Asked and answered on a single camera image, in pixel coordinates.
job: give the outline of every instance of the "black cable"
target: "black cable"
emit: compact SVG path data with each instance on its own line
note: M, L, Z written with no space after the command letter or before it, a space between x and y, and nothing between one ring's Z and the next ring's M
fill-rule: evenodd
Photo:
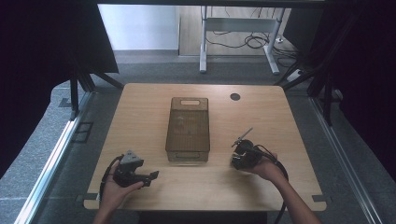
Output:
M274 47L274 51L278 55L284 55L284 56L289 56L289 58L295 59L296 62L294 62L291 66L289 66L288 70L285 72L285 74L276 82L274 83L274 86L279 85L281 82L283 82L287 77L289 77L296 69L300 67L300 65L304 62L304 59L301 57L299 51L295 50L286 50L286 49L277 49Z
M227 13L227 16L231 17L230 14L228 14L227 7L224 7L224 10L225 10L225 13Z
M262 7L260 8L259 16L257 18L259 18L261 15L262 15Z
M245 43L247 43L247 45L248 45L251 49L260 49L260 48L262 48L265 44L268 43L268 42L267 42L264 38L262 38L261 36L253 35L253 34L254 34L254 33L251 33L250 35L248 35L248 36L245 38ZM251 46L251 45L249 44L249 42L252 41L252 40L255 40L257 43L259 43L259 46L257 46L257 47Z
M262 33L263 36L265 36L264 41L266 43L270 42L270 36L266 33ZM300 52L298 50L292 50L292 49L278 49L277 47L273 46L274 53L277 55L281 56L286 56L288 58L296 59L297 57L300 56Z
M283 164L264 146L262 145L256 145L256 147L262 147L265 149L266 152L260 151L262 156L265 158L268 158L270 161L272 161L282 172L283 176L289 181L289 175L288 172L286 171L285 167ZM286 210L286 204L285 202L282 203L282 207L279 210L279 213L277 214L275 224L279 223L280 219L282 218L283 214L285 213Z
M239 49L244 47L247 43L240 45L240 46L229 46L229 45L225 45L225 44L221 44L221 43L217 43L217 42L211 42L210 40L206 39L207 42L209 42L209 44L213 44L213 45L220 45L226 48L230 48L230 49Z
M341 29L343 26L343 21L340 20L336 23L334 28L331 30L331 32L326 36L326 38L318 45L315 49L311 50L308 54L305 56L299 55L297 57L297 61L288 69L288 71L281 77L280 80L278 80L274 85L280 85L281 82L283 82L287 77L289 77L296 69L298 69L300 66L303 64L310 64L314 60L317 60L320 58L320 54L323 53L323 50L325 50L327 47L329 47L329 44L332 39L334 39L334 36L337 34L337 31ZM292 82L289 82L282 86L284 90L287 90L288 88L297 85L298 83L301 83L302 81L305 81L312 76L315 75L316 72L320 71L322 68L323 62L317 65L315 68L313 68L311 71L304 73L303 76L299 76L296 79L294 79Z
M102 182L100 183L100 188L99 188L99 202L102 201L102 196L103 196L103 190L105 189L105 184L106 184L106 180L108 177L108 174L110 173L111 167L113 166L114 162L116 161L120 161L122 160L122 158L124 157L124 155L120 155L118 156L116 159L114 159L107 167L105 174L102 177Z
M273 16L271 17L271 19L274 18L275 10L276 10L276 7L274 7Z
M223 33L216 33L215 31L212 32L214 35L227 35L232 33L231 31L223 32Z

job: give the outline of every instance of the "floor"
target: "floor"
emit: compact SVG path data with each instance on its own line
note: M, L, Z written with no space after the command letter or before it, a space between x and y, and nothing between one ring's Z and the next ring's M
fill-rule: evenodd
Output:
M199 55L201 44L201 10L202 7L180 7L180 55ZM208 7L207 17L216 18L261 18L276 19L279 8L257 8L257 7ZM281 37L288 21L290 9L285 9L278 36ZM207 32L207 54L208 55L263 55L260 46L264 45L267 36L259 33L237 33L237 32ZM253 48L244 46L249 43ZM290 45L276 45L281 49L291 49Z
M272 85L273 76L262 52L246 56L210 56L208 72L198 72L196 53L180 56L172 50L116 51L120 75L109 74L122 83L213 83ZM287 68L280 67L282 72ZM82 206L86 189L106 131L117 107L121 91L98 77L93 77L96 89L86 94L79 88L83 117L70 143L54 170L42 201L31 217L32 223L91 223L95 211ZM304 140L328 208L318 212L324 223L396 223L396 184L389 177L373 152L332 105L333 126L328 127L320 116L320 97L307 97L302 83L286 92L290 108ZM34 134L0 180L0 219L13 223L19 216L29 194L35 188L51 152L57 148L70 118L70 90L67 82L52 92L50 106ZM270 213L269 223L276 213ZM119 211L114 223L137 223L138 213ZM281 223L290 223L288 214Z

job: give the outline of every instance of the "black curtain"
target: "black curtain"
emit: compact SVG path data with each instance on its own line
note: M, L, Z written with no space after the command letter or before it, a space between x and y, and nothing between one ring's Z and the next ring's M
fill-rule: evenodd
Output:
M2 1L0 29L3 176L42 119L54 87L76 69L118 73L118 67L96 4Z
M396 180L395 11L391 2L368 1L331 72L341 110Z

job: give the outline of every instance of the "metal bar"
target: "metal bar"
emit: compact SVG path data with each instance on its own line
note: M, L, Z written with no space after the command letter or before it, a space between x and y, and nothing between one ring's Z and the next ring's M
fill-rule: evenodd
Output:
M84 91L94 91L95 84L93 83L90 74L78 72L77 77L79 84L81 85Z
M233 145L231 147L234 147L235 145L238 145L242 139L244 139L244 137L250 133L250 131L253 130L253 127L249 128L244 134L242 134L240 137L238 137L238 139L236 139L236 141L233 143Z
M75 76L70 78L70 102L72 105L72 113L70 120L74 120L78 115L78 79Z
M252 18L207 18L207 31L270 33L276 20Z
M317 114L319 123L323 128L323 131L325 132L327 138L329 139L330 145L334 150L335 156L337 160L340 162L341 168L343 169L344 174L346 175L346 179L348 180L350 187L352 188L359 204L361 205L361 209L364 215L366 215L367 220L371 224L382 223L381 218L376 212L373 201L371 200L369 194L367 193L366 188L363 186L358 175L353 169L353 166L350 163L349 158L347 157L347 154L345 153L343 146L338 140L338 137L335 134L334 129L332 128L332 126L328 125L326 120L321 115L321 107L318 100L314 98L310 98L310 102L315 109L315 112Z
M207 20L206 12L207 12L207 6L204 6L204 15L202 17L201 51L200 51L200 59L199 59L200 73L206 73L206 20Z
M351 7L352 1L291 1L291 0L86 0L84 3L117 5L168 5L168 6L212 6L212 7L291 7L291 8L325 8Z
M49 155L49 159L47 160L43 171L35 182L35 185L33 186L29 197L26 199L26 202L23 205L14 223L30 223L34 218L35 212L37 211L38 206L41 204L41 201L44 198L45 192L50 185L51 179L55 175L58 165L61 162L61 158L71 140L73 132L77 128L78 123L80 122L84 114L84 108L86 107L90 97L90 93L85 93L81 98L80 111L82 113L79 113L74 120L69 120L67 122L66 126L64 127L64 131L61 134L61 137L59 138L55 148Z
M332 76L327 76L326 85L324 86L324 105L323 118L327 121L329 126L332 126L332 119L330 113L332 111Z
M285 13L285 8L281 8L277 14L276 22L274 23L273 31L270 35L270 42L268 46L264 46L265 56L267 57L268 63L270 64L271 70L274 75L279 75L279 68L277 67L274 56L272 55L272 49L276 41L277 33L279 32L280 25L282 24L282 18Z
M94 74L97 75L99 78L103 79L104 81L110 83L114 87L123 90L124 85L118 82L116 79L106 75L105 73L95 72Z

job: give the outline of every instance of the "fingers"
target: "fingers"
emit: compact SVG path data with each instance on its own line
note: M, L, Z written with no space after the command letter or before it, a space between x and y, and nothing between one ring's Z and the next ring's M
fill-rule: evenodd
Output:
M110 169L110 172L109 172L110 175L114 174L114 172L116 171L117 166L119 165L119 163L120 163L120 161L115 161L114 162L114 164L113 164L113 166L111 166L111 169Z
M143 185L144 185L143 181L139 181L137 183L132 184L131 186L123 188L122 191L125 194L128 194L128 193L130 193L130 192L132 192L134 190L141 189L143 187Z

